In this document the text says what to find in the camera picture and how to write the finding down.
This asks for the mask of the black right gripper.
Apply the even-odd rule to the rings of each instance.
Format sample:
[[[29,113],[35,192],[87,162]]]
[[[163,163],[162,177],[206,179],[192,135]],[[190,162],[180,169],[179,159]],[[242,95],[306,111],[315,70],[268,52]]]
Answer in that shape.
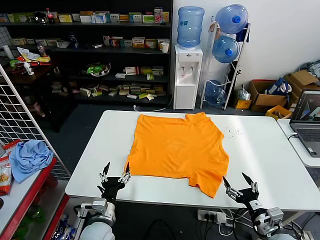
[[[258,183],[254,182],[248,175],[244,172],[241,173],[244,177],[245,181],[250,185],[251,188],[245,188],[238,190],[240,195],[238,196],[237,190],[231,187],[228,180],[223,176],[223,183],[225,186],[225,193],[230,198],[235,198],[235,201],[239,204],[245,205],[247,209],[261,209],[262,205],[258,201],[259,197],[259,190],[258,190]]]

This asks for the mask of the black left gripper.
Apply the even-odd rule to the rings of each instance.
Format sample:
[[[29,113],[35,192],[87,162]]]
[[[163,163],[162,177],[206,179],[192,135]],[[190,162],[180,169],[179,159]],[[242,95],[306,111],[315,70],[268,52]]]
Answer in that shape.
[[[121,177],[107,177],[110,162],[99,173],[101,185],[98,189],[101,192],[101,198],[106,200],[116,200],[118,191],[123,189],[131,178],[130,164],[127,163]]]

